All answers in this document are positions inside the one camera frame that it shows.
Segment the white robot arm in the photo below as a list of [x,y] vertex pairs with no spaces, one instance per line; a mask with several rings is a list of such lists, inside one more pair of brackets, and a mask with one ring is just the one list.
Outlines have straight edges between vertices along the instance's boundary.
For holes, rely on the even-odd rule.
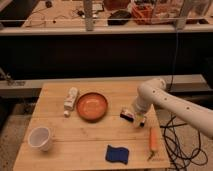
[[213,110],[170,95],[166,92],[166,82],[162,78],[153,78],[142,82],[137,88],[137,97],[133,108],[140,114],[149,111],[156,104],[213,139]]

